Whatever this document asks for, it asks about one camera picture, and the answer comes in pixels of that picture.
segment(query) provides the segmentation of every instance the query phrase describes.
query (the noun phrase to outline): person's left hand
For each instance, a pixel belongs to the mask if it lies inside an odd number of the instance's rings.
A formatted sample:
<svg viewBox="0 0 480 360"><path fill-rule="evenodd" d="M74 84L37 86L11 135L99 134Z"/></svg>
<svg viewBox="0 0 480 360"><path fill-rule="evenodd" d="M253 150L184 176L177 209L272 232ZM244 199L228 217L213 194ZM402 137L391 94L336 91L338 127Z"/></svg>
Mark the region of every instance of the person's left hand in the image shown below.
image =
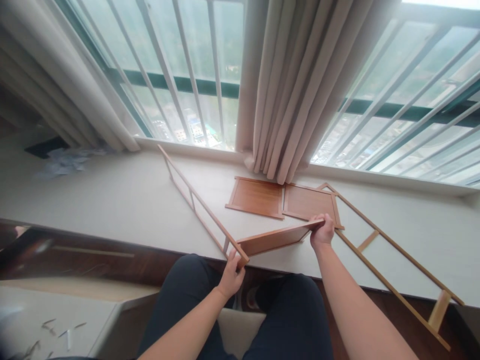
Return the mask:
<svg viewBox="0 0 480 360"><path fill-rule="evenodd" d="M235 256L236 254L237 251L235 249L230 250L225 270L223 270L223 276L217 286L218 291L225 297L226 301L235 295L244 281L245 267L242 267L240 272L237 273L237 264L240 256Z"/></svg>

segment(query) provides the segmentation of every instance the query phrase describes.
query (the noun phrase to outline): black pants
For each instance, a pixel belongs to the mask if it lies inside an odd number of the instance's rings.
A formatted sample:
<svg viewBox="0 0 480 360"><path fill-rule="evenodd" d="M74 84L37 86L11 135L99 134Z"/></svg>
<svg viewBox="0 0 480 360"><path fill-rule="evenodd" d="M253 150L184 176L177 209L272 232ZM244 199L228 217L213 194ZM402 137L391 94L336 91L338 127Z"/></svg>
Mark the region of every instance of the black pants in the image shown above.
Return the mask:
<svg viewBox="0 0 480 360"><path fill-rule="evenodd" d="M138 356L197 306L221 277L198 255L180 258L161 288ZM289 274L268 280L258 289L256 301L266 318L244 359L333 359L324 302L312 279ZM226 307L232 305L233 298ZM218 322L198 359L235 359L224 350Z"/></svg>

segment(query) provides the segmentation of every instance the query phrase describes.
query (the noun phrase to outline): window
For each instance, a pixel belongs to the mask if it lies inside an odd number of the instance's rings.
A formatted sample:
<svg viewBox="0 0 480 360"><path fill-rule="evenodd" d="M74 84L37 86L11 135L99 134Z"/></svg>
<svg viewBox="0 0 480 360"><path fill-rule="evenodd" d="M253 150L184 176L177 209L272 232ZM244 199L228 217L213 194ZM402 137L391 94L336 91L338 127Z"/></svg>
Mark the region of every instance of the window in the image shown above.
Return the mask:
<svg viewBox="0 0 480 360"><path fill-rule="evenodd" d="M56 3L143 131L133 135L234 150L242 1Z"/></svg>
<svg viewBox="0 0 480 360"><path fill-rule="evenodd" d="M478 187L480 11L409 2L399 5L311 162Z"/></svg>

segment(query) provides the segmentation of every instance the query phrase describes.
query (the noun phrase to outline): wooden ladder frame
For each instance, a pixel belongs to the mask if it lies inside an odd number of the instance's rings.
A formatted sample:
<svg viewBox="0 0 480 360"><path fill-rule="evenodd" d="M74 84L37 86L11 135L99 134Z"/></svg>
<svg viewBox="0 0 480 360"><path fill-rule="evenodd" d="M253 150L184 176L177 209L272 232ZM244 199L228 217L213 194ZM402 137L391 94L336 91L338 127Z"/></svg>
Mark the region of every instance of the wooden ladder frame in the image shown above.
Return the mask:
<svg viewBox="0 0 480 360"><path fill-rule="evenodd" d="M432 275L430 271L424 268L417 260L415 260L408 252L400 247L395 241L392 240L385 232L383 232L377 225L375 225L368 217L366 217L360 210L353 206L346 198L344 198L338 191L336 191L330 184L327 182L323 183L317 189L323 190L328 188L336 197L342 200L350 209L352 209L358 216L360 216L367 224L369 224L374 230L373 232L363 241L360 246L355 247L350 240L341 232L339 229L335 229L335 233L348 245L348 247L363 261L363 263L371 270L371 272L411 311L411 313L430 331L433 336L447 349L450 351L450 345L439 335L440 325L444 319L445 313L447 312L448 305L450 300L455 300L458 304L464 306L465 303L453 293L448 287L446 287L440 280ZM440 296L435 303L433 311L431 312L430 318L426 321L417 310L414 309L412 305L400 294L392 284L390 284L387 279L368 261L368 259L362 254L362 251L365 250L372 241L378 237L382 236L387 240L397 251L399 251L404 257L406 257L413 265L415 265L422 273L424 273L430 280L432 280L440 289Z"/></svg>
<svg viewBox="0 0 480 360"><path fill-rule="evenodd" d="M175 164L172 162L172 159L170 156L165 152L165 150L162 148L162 146L158 145L158 148L160 151L163 153L163 158L165 159L166 167L168 169L168 172L170 174L170 179L171 181L175 184L176 188L180 192L180 194L183 196L185 201L188 203L188 205L191 207L193 212L195 213L196 217L198 220L200 220L201 224L205 228L205 230L208 232L208 234L211 236L211 238L215 241L216 245L222 252L222 254L225 256L226 259L228 259L227 255L227 249L229 247L229 244L231 244L237 253L240 255L241 259L238 262L238 268L241 269L243 268L249 261L249 257L245 253L245 251L242 250L240 245L234 240L232 235L227 231L227 229L222 225L220 220L214 215L214 213L210 210L210 208L207 206L207 204L202 200L202 198L199 196L199 194L195 191L192 185L188 182L188 180L185 178L185 176L180 172L180 170L175 166ZM172 169L175 170L175 172L180 176L180 178L183 180L185 185L188 188L188 192L190 195L190 199L187 196L187 194L180 188L179 184L175 181L173 175L172 175ZM207 212L207 214L211 217L211 219L215 222L215 224L220 228L221 232L225 235L225 242L224 245L222 246L219 242L219 240L216 238L214 233L209 229L205 221L200 217L199 213L197 212L195 208L195 202L194 202L194 197L198 200L198 202L201 204L201 206L204 208L204 210Z"/></svg>

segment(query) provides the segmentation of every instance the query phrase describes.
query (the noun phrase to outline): dark wooden floor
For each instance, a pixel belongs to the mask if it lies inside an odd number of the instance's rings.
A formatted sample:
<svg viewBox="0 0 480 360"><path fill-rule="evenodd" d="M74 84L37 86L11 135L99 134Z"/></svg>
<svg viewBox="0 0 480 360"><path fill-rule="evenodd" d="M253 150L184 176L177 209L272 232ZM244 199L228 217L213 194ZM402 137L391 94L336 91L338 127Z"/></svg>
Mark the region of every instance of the dark wooden floor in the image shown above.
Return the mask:
<svg viewBox="0 0 480 360"><path fill-rule="evenodd" d="M112 254L77 252L66 248L112 252ZM27 231L13 247L6 250L0 252L1 280L84 276L152 286L161 286L172 265L182 256L179 253L144 246L40 230ZM219 270L224 265L222 261L212 259L209 259L209 263ZM247 266L244 286L249 289L277 274L274 271ZM323 283L318 279L315 282L323 295L328 313L335 359L348 359ZM394 295L371 289L365 289L365 292L392 321L421 360L469 358L448 318L443 321L439 333L450 344L450 352L444 349ZM429 318L434 306L433 301L407 299L425 319Z"/></svg>

